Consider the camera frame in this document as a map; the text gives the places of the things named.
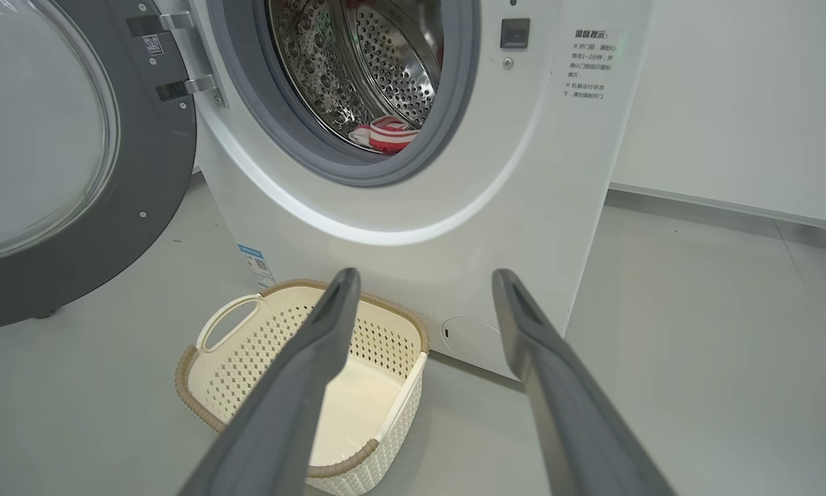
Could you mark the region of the black door lock socket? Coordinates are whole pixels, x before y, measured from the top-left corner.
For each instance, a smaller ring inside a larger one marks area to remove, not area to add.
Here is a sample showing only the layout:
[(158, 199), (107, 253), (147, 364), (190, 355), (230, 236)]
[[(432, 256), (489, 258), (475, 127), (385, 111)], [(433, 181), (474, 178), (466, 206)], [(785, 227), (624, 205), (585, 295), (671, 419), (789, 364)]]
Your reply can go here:
[(531, 19), (502, 19), (499, 47), (503, 50), (523, 50), (528, 47)]

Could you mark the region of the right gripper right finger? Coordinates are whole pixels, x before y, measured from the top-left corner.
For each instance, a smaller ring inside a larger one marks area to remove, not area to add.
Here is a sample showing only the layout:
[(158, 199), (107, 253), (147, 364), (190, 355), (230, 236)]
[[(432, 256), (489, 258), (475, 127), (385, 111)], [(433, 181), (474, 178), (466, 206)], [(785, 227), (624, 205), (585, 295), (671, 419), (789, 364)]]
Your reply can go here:
[(525, 386), (553, 496), (677, 496), (519, 276), (492, 275), (505, 360)]

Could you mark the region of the round drain filter cover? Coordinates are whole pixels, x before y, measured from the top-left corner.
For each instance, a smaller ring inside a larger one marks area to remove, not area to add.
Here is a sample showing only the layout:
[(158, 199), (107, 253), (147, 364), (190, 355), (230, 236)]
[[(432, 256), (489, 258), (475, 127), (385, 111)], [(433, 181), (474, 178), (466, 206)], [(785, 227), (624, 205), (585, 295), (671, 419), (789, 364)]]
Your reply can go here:
[(469, 363), (504, 360), (501, 333), (478, 318), (449, 318), (444, 321), (441, 337), (451, 353)]

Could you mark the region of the stainless steel washer drum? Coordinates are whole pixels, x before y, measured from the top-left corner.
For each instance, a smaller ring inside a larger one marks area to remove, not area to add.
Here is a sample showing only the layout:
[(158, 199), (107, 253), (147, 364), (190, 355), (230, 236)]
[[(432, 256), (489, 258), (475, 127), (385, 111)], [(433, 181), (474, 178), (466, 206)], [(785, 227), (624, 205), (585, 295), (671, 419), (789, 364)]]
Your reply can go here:
[(265, 16), (291, 87), (322, 128), (360, 149), (349, 132), (378, 117), (422, 128), (441, 78), (440, 0), (265, 0)]

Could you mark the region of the cream perforated laundry basket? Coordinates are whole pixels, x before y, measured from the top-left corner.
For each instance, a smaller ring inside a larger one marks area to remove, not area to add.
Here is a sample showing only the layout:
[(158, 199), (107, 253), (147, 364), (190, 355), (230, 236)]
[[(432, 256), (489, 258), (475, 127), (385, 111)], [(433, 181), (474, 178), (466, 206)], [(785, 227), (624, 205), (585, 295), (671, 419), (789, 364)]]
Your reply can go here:
[[(320, 280), (286, 280), (224, 305), (174, 372), (187, 408), (221, 433), (321, 298)], [(363, 496), (387, 474), (415, 419), (431, 339), (406, 308), (360, 295), (349, 359), (328, 383), (307, 483)]]

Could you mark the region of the dark round washer door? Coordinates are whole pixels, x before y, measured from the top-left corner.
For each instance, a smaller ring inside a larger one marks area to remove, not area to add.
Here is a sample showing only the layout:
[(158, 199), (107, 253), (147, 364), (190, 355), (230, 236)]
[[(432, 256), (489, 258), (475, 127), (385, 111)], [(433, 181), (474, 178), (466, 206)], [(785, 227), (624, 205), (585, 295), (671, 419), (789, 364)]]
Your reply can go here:
[(196, 110), (154, 0), (0, 0), (0, 327), (135, 263), (182, 203)]

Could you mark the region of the printed text notice label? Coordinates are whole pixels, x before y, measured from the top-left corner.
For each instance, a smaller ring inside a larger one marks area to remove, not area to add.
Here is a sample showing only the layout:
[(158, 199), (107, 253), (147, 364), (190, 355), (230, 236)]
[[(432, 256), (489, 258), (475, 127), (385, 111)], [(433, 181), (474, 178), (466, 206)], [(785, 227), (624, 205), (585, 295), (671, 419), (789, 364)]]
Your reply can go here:
[(623, 30), (611, 25), (571, 32), (564, 45), (564, 97), (587, 103), (610, 99), (620, 75), (621, 38)]

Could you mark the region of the blue energy label sticker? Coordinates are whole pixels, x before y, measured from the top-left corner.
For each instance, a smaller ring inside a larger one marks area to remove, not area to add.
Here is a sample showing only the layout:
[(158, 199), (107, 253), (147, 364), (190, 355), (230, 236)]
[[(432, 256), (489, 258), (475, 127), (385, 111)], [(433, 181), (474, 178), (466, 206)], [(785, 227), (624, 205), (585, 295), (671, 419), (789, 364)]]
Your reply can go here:
[(266, 289), (276, 283), (276, 280), (268, 267), (267, 261), (265, 261), (264, 256), (262, 256), (261, 251), (240, 244), (238, 245), (238, 248), (240, 254), (242, 254), (243, 258), (245, 258), (245, 262), (250, 270), (250, 273), (254, 276), (256, 285)]

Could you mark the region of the red and white garment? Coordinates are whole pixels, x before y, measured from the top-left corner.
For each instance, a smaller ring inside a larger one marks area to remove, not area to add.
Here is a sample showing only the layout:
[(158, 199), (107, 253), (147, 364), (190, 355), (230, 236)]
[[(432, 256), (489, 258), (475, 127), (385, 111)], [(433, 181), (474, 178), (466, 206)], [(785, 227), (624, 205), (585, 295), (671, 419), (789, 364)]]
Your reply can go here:
[(349, 139), (365, 149), (394, 155), (406, 148), (419, 132), (399, 117), (382, 116), (370, 123), (356, 126), (349, 132)]

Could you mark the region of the white front-load washing machine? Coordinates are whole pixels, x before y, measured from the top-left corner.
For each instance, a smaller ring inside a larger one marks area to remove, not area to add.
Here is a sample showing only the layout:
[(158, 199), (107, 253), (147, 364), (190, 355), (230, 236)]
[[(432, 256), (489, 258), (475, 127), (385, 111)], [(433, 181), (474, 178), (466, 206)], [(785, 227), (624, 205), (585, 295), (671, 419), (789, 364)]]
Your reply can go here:
[[(205, 155), (196, 160), (237, 245), (261, 251), (276, 282), (328, 280), (355, 267), (366, 292), (421, 317), (456, 358), (444, 321), (499, 330), (492, 273), (510, 268), (565, 333), (608, 193), (655, 0), (481, 0), (475, 87), (456, 135), (413, 178), (359, 188), (319, 178), (271, 143), (228, 76), (206, 0), (154, 0), (186, 12), (173, 31), (194, 81)], [(502, 19), (529, 18), (528, 47), (499, 47)], [(623, 30), (620, 75), (604, 103), (564, 97), (565, 41), (577, 28)], [(504, 360), (467, 364), (511, 376)]]

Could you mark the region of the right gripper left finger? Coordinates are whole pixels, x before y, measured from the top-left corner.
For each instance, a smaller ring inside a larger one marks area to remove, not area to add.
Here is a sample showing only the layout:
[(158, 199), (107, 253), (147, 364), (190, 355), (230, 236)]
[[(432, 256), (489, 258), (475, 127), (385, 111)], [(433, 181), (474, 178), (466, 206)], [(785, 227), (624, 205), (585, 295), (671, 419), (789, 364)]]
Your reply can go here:
[(360, 274), (334, 276), (178, 496), (302, 496), (325, 389), (349, 357)]

